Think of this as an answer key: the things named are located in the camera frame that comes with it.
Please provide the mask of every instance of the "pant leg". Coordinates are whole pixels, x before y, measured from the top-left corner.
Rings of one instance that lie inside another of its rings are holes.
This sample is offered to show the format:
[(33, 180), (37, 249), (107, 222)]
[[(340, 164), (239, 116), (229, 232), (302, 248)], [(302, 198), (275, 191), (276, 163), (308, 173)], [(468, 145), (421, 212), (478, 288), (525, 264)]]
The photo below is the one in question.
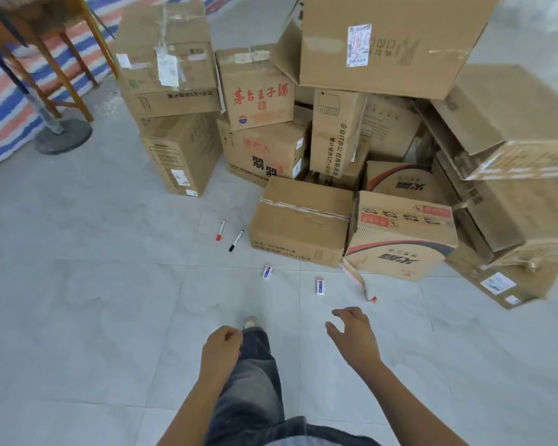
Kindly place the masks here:
[(215, 406), (206, 444), (260, 431), (284, 419), (281, 382), (267, 334), (260, 327), (246, 329), (236, 367)]

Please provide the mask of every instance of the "wooden stool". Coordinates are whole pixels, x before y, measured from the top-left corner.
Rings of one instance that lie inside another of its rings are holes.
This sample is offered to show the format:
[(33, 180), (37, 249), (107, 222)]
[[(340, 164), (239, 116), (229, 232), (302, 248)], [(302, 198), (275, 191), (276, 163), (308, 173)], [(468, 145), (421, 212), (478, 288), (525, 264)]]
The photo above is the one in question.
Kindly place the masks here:
[[(8, 45), (18, 44), (18, 42), (0, 22), (0, 51), (4, 54), (8, 64), (10, 64), (15, 71), (21, 75), (29, 86), (35, 89), (37, 95), (44, 102), (48, 111), (50, 111), (55, 117), (61, 117), (61, 114), (56, 107), (66, 106), (81, 110), (85, 119), (92, 122), (93, 116), (89, 112), (85, 103), (82, 101), (81, 96), (73, 87), (72, 81), (77, 76), (84, 73), (93, 83), (93, 87), (97, 87), (99, 84), (68, 37), (66, 33), (67, 27), (73, 26), (82, 21), (87, 22), (89, 30), (91, 31), (93, 37), (95, 37), (101, 52), (104, 54), (104, 57), (116, 78), (118, 77), (118, 70), (110, 55), (105, 39), (97, 28), (93, 15), (89, 11), (89, 6), (87, 6), (84, 0), (36, 0), (22, 6), (4, 9), (4, 11), (8, 19), (17, 28), (27, 43), (35, 45), (39, 52), (41, 52), (58, 77), (60, 84), (49, 90), (44, 90), (38, 86), (37, 82), (35, 82), (22, 63), (10, 51)], [(70, 77), (64, 73), (44, 42), (54, 36), (59, 36), (67, 45), (68, 49), (72, 52), (78, 62), (78, 65), (80, 66), (80, 72), (77, 72)], [(72, 96), (73, 102), (58, 102), (50, 99), (50, 96), (63, 86)]]

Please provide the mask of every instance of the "jeans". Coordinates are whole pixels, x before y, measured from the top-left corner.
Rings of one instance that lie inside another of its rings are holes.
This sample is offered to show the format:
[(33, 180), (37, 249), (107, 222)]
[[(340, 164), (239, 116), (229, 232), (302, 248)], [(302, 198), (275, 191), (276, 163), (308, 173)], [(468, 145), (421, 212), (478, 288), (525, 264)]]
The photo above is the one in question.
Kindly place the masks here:
[(240, 357), (215, 406), (206, 446), (263, 446), (302, 435), (344, 446), (379, 446), (367, 437), (307, 424), (303, 416), (286, 420), (267, 334), (260, 327), (244, 330)]

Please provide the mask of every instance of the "black pole base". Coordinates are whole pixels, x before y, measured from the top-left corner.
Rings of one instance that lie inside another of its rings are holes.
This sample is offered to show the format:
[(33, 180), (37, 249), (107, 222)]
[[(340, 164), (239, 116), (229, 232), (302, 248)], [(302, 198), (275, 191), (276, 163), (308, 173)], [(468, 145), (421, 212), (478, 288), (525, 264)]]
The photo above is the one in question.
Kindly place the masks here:
[(60, 121), (64, 131), (54, 134), (45, 127), (35, 136), (35, 149), (43, 155), (59, 155), (80, 147), (91, 137), (93, 128), (85, 120), (68, 119)]

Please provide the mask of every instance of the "eraser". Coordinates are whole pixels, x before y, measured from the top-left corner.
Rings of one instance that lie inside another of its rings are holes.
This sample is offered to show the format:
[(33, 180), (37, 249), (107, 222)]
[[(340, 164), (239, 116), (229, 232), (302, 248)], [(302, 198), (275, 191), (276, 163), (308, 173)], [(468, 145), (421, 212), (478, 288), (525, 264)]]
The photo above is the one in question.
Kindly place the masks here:
[(265, 270), (263, 271), (263, 273), (262, 273), (262, 277), (263, 277), (264, 279), (268, 280), (269, 277), (271, 276), (271, 272), (273, 272), (273, 268), (270, 267), (270, 266), (267, 266), (267, 267), (265, 268)]

